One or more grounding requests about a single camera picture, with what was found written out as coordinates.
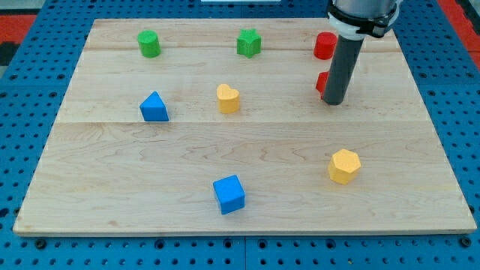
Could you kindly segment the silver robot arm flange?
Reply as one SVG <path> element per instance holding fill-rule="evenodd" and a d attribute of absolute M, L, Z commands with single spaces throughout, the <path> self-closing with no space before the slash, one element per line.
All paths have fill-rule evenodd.
<path fill-rule="evenodd" d="M 351 41 L 365 36 L 382 38 L 400 13 L 402 0 L 330 0 L 328 21 L 337 33 Z"/>

